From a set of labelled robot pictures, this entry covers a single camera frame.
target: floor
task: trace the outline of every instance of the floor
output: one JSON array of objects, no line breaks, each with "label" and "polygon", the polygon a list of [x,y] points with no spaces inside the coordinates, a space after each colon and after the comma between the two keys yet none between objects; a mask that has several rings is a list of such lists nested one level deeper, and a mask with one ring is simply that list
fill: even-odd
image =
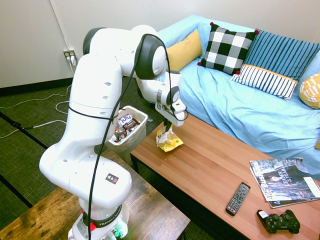
[{"label": "floor", "polygon": [[[128,79],[124,78],[122,91],[127,83]],[[37,126],[28,129],[27,132],[49,147],[58,142],[64,133],[65,123],[63,122],[67,120],[67,115],[62,112],[67,112],[68,103],[63,102],[69,100],[69,93],[70,88],[61,87],[2,97],[0,98],[0,112],[20,123],[24,128]],[[147,113],[152,119],[147,122],[147,135],[164,120],[163,116],[154,110],[152,103],[138,97],[134,81],[129,84],[120,104],[121,107],[127,105]],[[49,182],[39,170],[39,159],[45,149],[20,131],[15,130],[15,127],[0,118],[0,230],[57,187]],[[147,181],[149,178],[150,181],[152,179],[150,172],[144,169],[141,175]],[[17,190],[24,198],[24,202],[13,194],[10,188]],[[191,222],[185,231],[189,240],[213,240],[194,222]]]}]

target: black game controller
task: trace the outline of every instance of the black game controller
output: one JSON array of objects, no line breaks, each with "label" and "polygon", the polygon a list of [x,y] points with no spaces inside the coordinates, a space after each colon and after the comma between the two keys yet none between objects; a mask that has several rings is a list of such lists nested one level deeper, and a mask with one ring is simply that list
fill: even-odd
[{"label": "black game controller", "polygon": [[269,215],[263,210],[258,210],[256,214],[268,233],[275,234],[277,230],[289,230],[292,234],[299,233],[300,223],[291,210],[286,210],[280,216]]}]

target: power outlet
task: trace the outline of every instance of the power outlet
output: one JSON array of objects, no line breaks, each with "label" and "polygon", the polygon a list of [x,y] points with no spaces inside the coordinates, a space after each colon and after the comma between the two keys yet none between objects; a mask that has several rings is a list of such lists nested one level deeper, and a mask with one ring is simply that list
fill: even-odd
[{"label": "power outlet", "polygon": [[74,56],[74,59],[77,60],[77,56],[75,54],[75,50],[73,50],[73,49],[72,50],[63,51],[63,54],[64,54],[64,57],[65,57],[66,60],[67,60],[67,57],[71,58],[71,56]]}]

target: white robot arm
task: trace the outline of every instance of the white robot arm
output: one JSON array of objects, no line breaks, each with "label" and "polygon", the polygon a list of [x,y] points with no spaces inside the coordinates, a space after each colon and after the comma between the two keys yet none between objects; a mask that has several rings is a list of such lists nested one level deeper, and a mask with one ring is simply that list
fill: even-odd
[{"label": "white robot arm", "polygon": [[[179,99],[178,72],[171,76],[166,73],[164,82],[154,80],[166,72],[167,57],[153,28],[94,29],[84,45],[85,55],[78,62],[72,82],[65,132],[44,152],[39,163],[40,171],[52,183],[79,197],[83,212],[69,232],[69,237],[76,240],[88,239],[86,217],[98,158],[94,146],[103,139],[108,141],[115,132],[113,119],[119,110],[122,77],[135,77],[143,97],[155,102],[155,109],[176,126],[183,124],[186,108]],[[124,201],[131,183],[128,171],[99,158],[92,192],[91,239],[116,240],[127,235],[129,211]]]}]

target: yellow pillow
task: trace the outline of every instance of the yellow pillow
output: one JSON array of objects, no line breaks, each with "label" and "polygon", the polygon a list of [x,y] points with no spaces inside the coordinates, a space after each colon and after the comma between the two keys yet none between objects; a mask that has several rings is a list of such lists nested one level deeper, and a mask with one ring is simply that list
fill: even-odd
[{"label": "yellow pillow", "polygon": [[320,72],[304,80],[300,86],[301,100],[313,109],[320,109]]},{"label": "yellow pillow", "polygon": [[320,137],[319,137],[318,141],[316,142],[315,149],[320,149]]},{"label": "yellow pillow", "polygon": [[198,30],[191,33],[185,40],[166,49],[170,70],[179,72],[184,66],[202,55],[201,41]]}]

